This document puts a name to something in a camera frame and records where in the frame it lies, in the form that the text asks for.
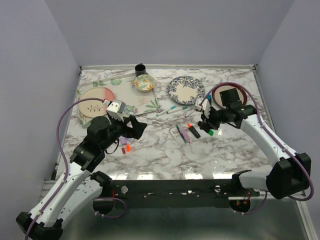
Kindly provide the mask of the green black highlighter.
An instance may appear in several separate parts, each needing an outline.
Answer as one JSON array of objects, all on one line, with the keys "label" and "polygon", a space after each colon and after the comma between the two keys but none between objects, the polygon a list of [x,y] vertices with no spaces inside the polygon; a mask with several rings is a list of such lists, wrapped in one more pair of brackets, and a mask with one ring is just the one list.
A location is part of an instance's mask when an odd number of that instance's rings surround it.
[{"label": "green black highlighter", "polygon": [[213,135],[214,135],[214,131],[211,129],[211,130],[208,132],[208,134],[209,134],[210,136],[213,136]]}]

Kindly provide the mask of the orange black highlighter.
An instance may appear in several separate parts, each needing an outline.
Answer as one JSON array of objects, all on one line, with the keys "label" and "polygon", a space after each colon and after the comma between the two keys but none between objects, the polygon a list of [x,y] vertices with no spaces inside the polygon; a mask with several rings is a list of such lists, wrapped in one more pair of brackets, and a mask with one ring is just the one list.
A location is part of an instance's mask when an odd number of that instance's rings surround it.
[{"label": "orange black highlighter", "polygon": [[191,133],[192,133],[197,139],[199,139],[199,138],[201,137],[201,135],[198,133],[198,131],[195,129],[195,127],[194,127],[192,124],[190,124],[190,123],[188,123],[187,125],[188,125],[188,129],[191,131]]}]

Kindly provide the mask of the purple translucent highlighter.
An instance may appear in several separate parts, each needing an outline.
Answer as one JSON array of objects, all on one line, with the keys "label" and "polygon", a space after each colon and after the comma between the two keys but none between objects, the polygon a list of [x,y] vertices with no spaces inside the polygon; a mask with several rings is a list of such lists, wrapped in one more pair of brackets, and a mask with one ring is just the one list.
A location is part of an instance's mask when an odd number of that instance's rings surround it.
[{"label": "purple translucent highlighter", "polygon": [[181,131],[184,139],[186,140],[186,142],[190,143],[190,137],[189,137],[188,133],[186,132],[186,130],[183,127],[181,127],[180,131]]}]

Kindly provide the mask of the purple highlighter cap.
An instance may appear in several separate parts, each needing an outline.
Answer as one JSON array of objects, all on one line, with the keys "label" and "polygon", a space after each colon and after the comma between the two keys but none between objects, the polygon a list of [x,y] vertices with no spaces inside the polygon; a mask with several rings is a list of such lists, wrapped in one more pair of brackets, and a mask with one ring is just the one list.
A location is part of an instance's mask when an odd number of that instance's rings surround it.
[{"label": "purple highlighter cap", "polygon": [[127,144],[127,139],[125,137],[121,137],[120,138],[120,142],[122,145],[126,145]]}]

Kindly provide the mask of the dark green pen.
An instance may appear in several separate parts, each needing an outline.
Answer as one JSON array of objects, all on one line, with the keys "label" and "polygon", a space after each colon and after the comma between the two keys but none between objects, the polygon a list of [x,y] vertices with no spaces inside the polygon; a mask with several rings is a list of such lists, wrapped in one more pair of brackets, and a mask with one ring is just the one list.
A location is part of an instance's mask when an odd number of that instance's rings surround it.
[{"label": "dark green pen", "polygon": [[181,132],[180,127],[178,126],[178,124],[176,124],[176,125],[175,125],[175,127],[177,128],[177,130],[178,130],[178,132],[179,132],[179,134],[180,134],[180,136],[181,136],[181,138],[182,138],[183,142],[186,144],[186,143],[187,143],[187,141],[186,141],[186,139],[185,139],[184,135],[182,134],[182,132]]}]

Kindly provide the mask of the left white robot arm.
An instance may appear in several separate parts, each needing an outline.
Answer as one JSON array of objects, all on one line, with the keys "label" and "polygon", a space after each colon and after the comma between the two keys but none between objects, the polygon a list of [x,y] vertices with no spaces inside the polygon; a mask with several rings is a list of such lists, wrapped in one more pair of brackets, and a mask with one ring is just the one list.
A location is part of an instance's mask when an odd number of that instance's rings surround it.
[{"label": "left white robot arm", "polygon": [[138,140],[146,127],[132,115],[123,121],[93,118],[86,137],[64,162],[65,171],[54,186],[32,210],[17,216],[25,239],[60,239],[68,222],[88,202],[111,194],[112,179],[95,168],[105,158],[107,148],[121,136]]}]

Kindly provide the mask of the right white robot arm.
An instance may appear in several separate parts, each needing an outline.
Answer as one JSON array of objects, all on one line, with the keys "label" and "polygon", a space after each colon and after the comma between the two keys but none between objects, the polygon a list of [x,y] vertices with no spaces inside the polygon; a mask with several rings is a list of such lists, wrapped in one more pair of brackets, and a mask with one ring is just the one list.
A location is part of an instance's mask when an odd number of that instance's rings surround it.
[{"label": "right white robot arm", "polygon": [[244,105],[236,88],[222,91],[220,98],[223,108],[219,110],[206,96],[196,100],[195,108],[201,112],[199,128],[208,133],[228,124],[242,130],[262,150],[272,167],[270,172],[247,170],[233,174],[230,191],[241,196],[248,189],[257,189],[278,200],[285,197],[295,200],[294,194],[309,189],[304,201],[310,200],[315,190],[310,177],[311,158],[282,141],[262,119],[258,105]]}]

